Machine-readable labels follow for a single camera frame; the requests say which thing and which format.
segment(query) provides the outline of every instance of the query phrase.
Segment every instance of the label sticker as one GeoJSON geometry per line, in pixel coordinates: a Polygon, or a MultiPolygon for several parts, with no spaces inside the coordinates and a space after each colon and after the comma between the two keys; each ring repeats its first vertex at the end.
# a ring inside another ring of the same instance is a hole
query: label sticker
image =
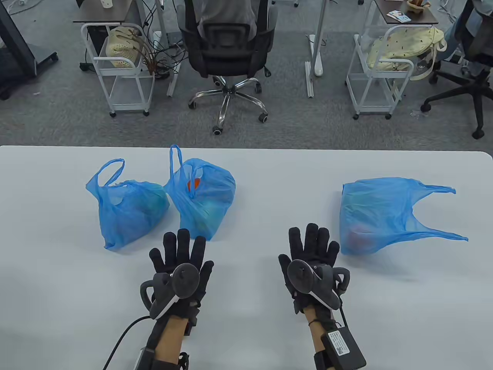
{"type": "Polygon", "coordinates": [[[346,355],[350,352],[348,345],[344,342],[344,338],[342,338],[339,331],[336,330],[334,332],[327,333],[327,336],[334,345],[334,348],[339,356],[346,355]]]}

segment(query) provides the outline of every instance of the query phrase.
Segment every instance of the gray carpet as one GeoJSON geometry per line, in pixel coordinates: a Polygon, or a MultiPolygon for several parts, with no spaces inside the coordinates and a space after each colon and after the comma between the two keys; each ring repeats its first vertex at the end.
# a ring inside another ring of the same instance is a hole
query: gray carpet
{"type": "MultiPolygon", "coordinates": [[[[263,82],[261,99],[269,110],[269,121],[258,122],[258,109],[234,99],[224,133],[213,136],[220,97],[203,98],[191,111],[187,100],[196,91],[213,87],[184,63],[173,98],[166,97],[168,82],[157,81],[150,116],[119,112],[112,119],[95,74],[83,73],[78,62],[84,49],[78,25],[71,23],[75,1],[45,0],[39,6],[14,16],[28,42],[54,47],[58,64],[41,77],[0,101],[0,145],[138,146],[205,148],[322,148],[481,150],[493,153],[493,104],[484,100],[486,136],[470,135],[475,128],[472,99],[462,96],[433,105],[427,116],[419,111],[426,96],[455,87],[439,80],[412,82],[391,120],[383,116],[354,114],[345,75],[352,53],[352,34],[358,30],[365,9],[355,0],[331,4],[327,46],[322,48],[324,76],[315,82],[315,98],[308,99],[304,61],[309,49],[305,34],[317,22],[318,1],[301,0],[298,9],[278,2],[279,26],[269,56],[270,78],[263,82]]],[[[441,27],[446,18],[436,13],[441,27]]],[[[253,88],[246,93],[253,94],[253,88]]]]}

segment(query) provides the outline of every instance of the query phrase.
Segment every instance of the blue plastic bag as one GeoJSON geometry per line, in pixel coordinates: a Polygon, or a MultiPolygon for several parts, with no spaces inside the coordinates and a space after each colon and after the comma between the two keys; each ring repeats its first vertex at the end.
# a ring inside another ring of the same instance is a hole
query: blue plastic bag
{"type": "Polygon", "coordinates": [[[86,189],[99,202],[99,224],[105,248],[121,248],[146,235],[170,206],[166,192],[159,184],[127,180],[111,185],[124,167],[123,159],[111,160],[86,184],[86,189]],[[122,166],[106,184],[99,186],[99,174],[115,162],[122,162],[122,166]]]}
{"type": "Polygon", "coordinates": [[[451,232],[430,229],[414,217],[413,206],[432,193],[455,194],[456,190],[404,178],[344,184],[339,214],[342,253],[367,255],[389,244],[432,236],[467,241],[451,232]]]}
{"type": "Polygon", "coordinates": [[[170,148],[170,180],[166,193],[180,212],[180,228],[190,231],[190,237],[203,236],[211,240],[235,197],[233,176],[221,167],[201,159],[185,162],[177,145],[170,148]],[[178,152],[180,169],[174,172],[173,148],[178,152]]]}

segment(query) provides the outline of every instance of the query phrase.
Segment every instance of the forearm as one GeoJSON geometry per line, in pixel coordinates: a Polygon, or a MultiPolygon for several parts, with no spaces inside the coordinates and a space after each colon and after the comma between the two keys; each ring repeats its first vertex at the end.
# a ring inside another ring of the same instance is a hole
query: forearm
{"type": "MultiPolygon", "coordinates": [[[[317,318],[317,315],[315,313],[315,309],[313,306],[308,306],[303,309],[303,312],[305,313],[305,317],[307,318],[308,322],[310,324],[310,331],[312,332],[312,340],[313,340],[313,345],[315,347],[315,353],[318,353],[320,351],[324,351],[325,347],[323,346],[322,340],[320,337],[325,334],[325,329],[323,328],[322,324],[318,321],[314,321],[317,318]]],[[[327,370],[335,370],[333,367],[328,368],[327,370]]]]}
{"type": "Polygon", "coordinates": [[[178,364],[181,342],[187,323],[188,319],[182,319],[178,316],[170,317],[156,347],[155,360],[178,364]]]}

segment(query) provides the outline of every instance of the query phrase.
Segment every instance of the person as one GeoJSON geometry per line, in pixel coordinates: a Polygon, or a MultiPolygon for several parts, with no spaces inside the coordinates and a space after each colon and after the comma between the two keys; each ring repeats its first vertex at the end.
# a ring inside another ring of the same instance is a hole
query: person
{"type": "MultiPolygon", "coordinates": [[[[319,228],[314,223],[308,224],[305,233],[305,246],[301,242],[300,230],[297,227],[291,228],[288,235],[291,259],[302,259],[308,263],[321,262],[329,264],[331,267],[334,266],[339,253],[339,243],[336,241],[328,243],[330,235],[326,228],[319,228]]],[[[200,271],[200,284],[192,297],[180,299],[174,303],[154,326],[153,333],[147,343],[147,347],[149,347],[150,342],[155,342],[158,339],[157,345],[151,344],[151,347],[155,347],[151,370],[179,370],[180,368],[186,370],[188,368],[188,355],[181,352],[183,335],[187,330],[187,326],[190,325],[189,320],[192,325],[196,323],[198,308],[206,293],[206,286],[214,266],[212,261],[207,261],[202,265],[206,245],[205,238],[198,237],[195,239],[190,256],[189,242],[190,233],[186,229],[179,230],[177,236],[172,232],[168,232],[163,238],[165,261],[163,262],[158,249],[154,248],[149,252],[157,273],[171,273],[177,265],[184,262],[190,262],[200,271]]],[[[287,267],[291,259],[287,255],[279,255],[279,263],[284,275],[285,285],[293,298],[294,312],[296,314],[301,312],[308,321],[315,347],[315,363],[329,364],[327,368],[333,369],[330,366],[330,360],[325,354],[324,345],[320,337],[326,331],[337,328],[334,316],[330,309],[326,308],[314,297],[295,290],[287,276],[287,267]]]]}
{"type": "MultiPolygon", "coordinates": [[[[481,1],[481,11],[484,12],[485,14],[493,12],[493,0],[480,0],[481,1]]],[[[452,56],[452,54],[455,53],[457,48],[460,45],[459,40],[455,38],[455,33],[458,25],[460,16],[455,20],[455,22],[448,28],[448,30],[445,32],[445,41],[447,42],[447,50],[441,51],[437,53],[436,61],[441,62],[445,59],[448,59],[452,56]]],[[[473,35],[476,36],[476,34],[479,31],[479,27],[481,26],[481,23],[483,22],[483,18],[479,13],[476,11],[476,9],[472,10],[471,15],[469,16],[469,19],[467,20],[466,27],[467,30],[473,35]]],[[[476,77],[479,75],[479,73],[483,70],[489,70],[490,68],[488,66],[485,66],[481,63],[477,62],[471,62],[467,65],[467,68],[469,70],[469,73],[472,77],[476,77]]]]}
{"type": "Polygon", "coordinates": [[[259,6],[260,0],[193,0],[201,37],[204,37],[204,23],[243,23],[250,26],[248,40],[252,40],[257,34],[259,6]]]}

